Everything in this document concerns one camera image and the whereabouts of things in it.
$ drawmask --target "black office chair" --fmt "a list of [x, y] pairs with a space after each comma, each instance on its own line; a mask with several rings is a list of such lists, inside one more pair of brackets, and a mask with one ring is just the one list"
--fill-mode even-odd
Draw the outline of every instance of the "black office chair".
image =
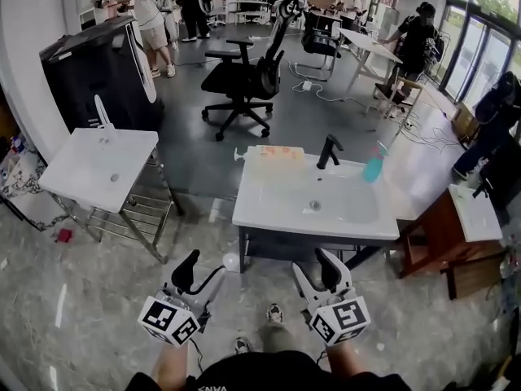
[[[329, 24], [330, 29], [318, 29], [316, 25], [317, 16], [310, 12], [305, 12], [304, 17], [306, 19], [304, 36], [302, 37], [302, 47], [304, 51], [309, 54], [324, 55], [324, 62], [320, 67], [307, 64], [295, 63], [295, 73], [303, 78], [312, 78], [319, 81], [327, 81], [331, 78], [333, 70], [335, 69], [335, 61], [340, 58], [339, 53], [340, 46], [342, 45], [342, 35], [339, 37], [332, 37], [331, 30], [333, 29], [333, 21]], [[332, 57], [332, 61], [329, 67], [325, 68], [327, 64], [327, 57]], [[319, 75], [304, 74], [299, 72], [299, 68], [317, 69]]]
[[[270, 100], [278, 93], [280, 73], [278, 65], [284, 55], [284, 51], [277, 54], [282, 43], [287, 26], [302, 12], [302, 3], [299, 0], [279, 0], [277, 3], [277, 20], [271, 32], [268, 50], [256, 65], [249, 62], [247, 47], [253, 45], [248, 39], [228, 39], [228, 43], [239, 45], [240, 53], [232, 51], [207, 51], [207, 57], [221, 58], [218, 64], [206, 77], [201, 89], [212, 93], [226, 94], [232, 99], [231, 103], [214, 104], [206, 106], [203, 110], [203, 120], [208, 119], [208, 110], [233, 110], [221, 126], [215, 138], [221, 141], [224, 131], [242, 114], [251, 117], [264, 127], [262, 137], [269, 136], [269, 125], [262, 120], [253, 108], [266, 108], [266, 113], [271, 114], [273, 103], [253, 102], [252, 99]], [[242, 59], [242, 63], [232, 62], [233, 59]]]

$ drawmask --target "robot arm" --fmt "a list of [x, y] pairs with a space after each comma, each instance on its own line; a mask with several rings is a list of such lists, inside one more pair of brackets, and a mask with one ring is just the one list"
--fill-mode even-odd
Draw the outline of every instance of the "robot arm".
[[317, 248], [315, 253], [322, 267], [323, 288], [313, 283], [299, 264], [291, 266], [296, 287], [308, 302], [309, 327], [332, 346], [358, 336], [370, 324], [370, 316], [364, 298], [356, 295], [346, 265], [325, 249]]
[[155, 297], [148, 297], [138, 322], [156, 339], [170, 345], [184, 345], [196, 332], [204, 331], [210, 318], [207, 305], [221, 288], [226, 269], [215, 269], [201, 286], [192, 291], [194, 265], [200, 251], [194, 249], [180, 259], [169, 280]]

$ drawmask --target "blue spray bottle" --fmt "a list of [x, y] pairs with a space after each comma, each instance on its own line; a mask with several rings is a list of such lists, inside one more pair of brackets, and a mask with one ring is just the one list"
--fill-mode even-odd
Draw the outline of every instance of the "blue spray bottle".
[[366, 164], [363, 172], [364, 179], [367, 182], [375, 182], [377, 180], [378, 176], [382, 172], [383, 158], [389, 155], [389, 152], [387, 151], [387, 148], [380, 141], [378, 141], [372, 151], [372, 154], [373, 156]]

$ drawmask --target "white shirt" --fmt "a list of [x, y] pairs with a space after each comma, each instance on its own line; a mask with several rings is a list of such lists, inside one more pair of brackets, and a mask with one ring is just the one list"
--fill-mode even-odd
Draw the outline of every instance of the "white shirt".
[[[356, 8], [357, 11], [361, 11], [361, 0], [344, 0], [344, 7], [346, 9], [354, 9]], [[348, 11], [348, 14], [346, 15], [349, 19], [354, 19], [357, 17], [356, 11]]]
[[135, 0], [136, 20], [141, 30], [148, 30], [164, 23], [163, 16], [155, 4], [155, 0]]

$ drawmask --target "white sink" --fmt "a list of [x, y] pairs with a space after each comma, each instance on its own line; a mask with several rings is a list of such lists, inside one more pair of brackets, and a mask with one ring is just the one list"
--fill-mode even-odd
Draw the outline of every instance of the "white sink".
[[396, 220], [387, 204], [385, 182], [369, 184], [365, 164], [330, 160], [317, 168], [318, 156], [304, 162], [246, 160], [233, 222], [238, 226], [311, 235], [394, 240]]

